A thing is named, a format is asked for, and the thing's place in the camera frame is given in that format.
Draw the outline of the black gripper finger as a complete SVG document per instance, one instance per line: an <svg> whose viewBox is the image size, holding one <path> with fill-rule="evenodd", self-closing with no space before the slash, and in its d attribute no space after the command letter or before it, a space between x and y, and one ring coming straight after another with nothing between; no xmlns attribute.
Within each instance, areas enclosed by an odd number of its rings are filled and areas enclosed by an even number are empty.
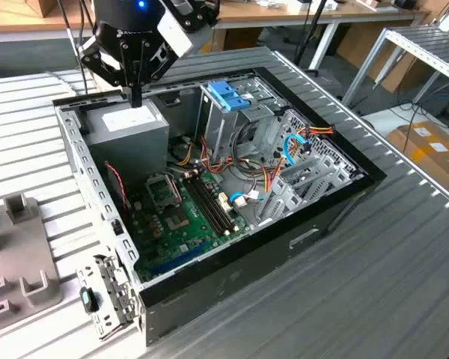
<svg viewBox="0 0 449 359"><path fill-rule="evenodd" d="M79 46L80 64L87 67L93 74L99 76L112 87L121 87L129 104L133 106L132 88L128 86L126 70L122 68L121 64L118 64L118 68L116 68L107 63L102 52L103 50L96 38L90 37L83 45Z"/></svg>
<svg viewBox="0 0 449 359"><path fill-rule="evenodd" d="M173 51L163 39L138 39L132 45L132 107L142 105L142 89L160 79L173 63Z"/></svg>

